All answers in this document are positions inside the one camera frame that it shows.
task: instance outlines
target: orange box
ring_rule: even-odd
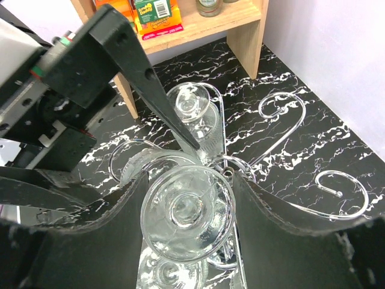
[[[164,34],[175,33],[183,30],[182,17],[176,0],[170,0],[171,16],[157,21],[149,22],[145,25],[140,23],[138,12],[134,10],[134,23],[138,34],[143,40],[155,38]]]
[[[134,21],[134,13],[129,0],[95,0],[96,9],[99,9],[104,4],[109,4],[114,7],[126,16],[130,22]]]

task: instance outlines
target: wine glass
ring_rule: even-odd
[[[149,182],[151,184],[173,167],[189,164],[201,164],[201,162],[196,157],[181,151],[161,148],[143,149],[126,163],[122,170],[120,183],[122,185],[126,184],[138,172],[146,170],[149,173]]]
[[[220,92],[212,85],[194,82],[178,84],[167,93],[176,114],[198,141],[200,149],[193,149],[172,132],[176,141],[184,152],[198,157],[204,165],[212,157],[224,153],[223,122],[218,108],[210,101],[206,88],[213,89],[221,97]]]
[[[224,177],[204,166],[174,167],[149,188],[141,228],[149,247],[177,263],[207,258],[227,240],[235,198]]]

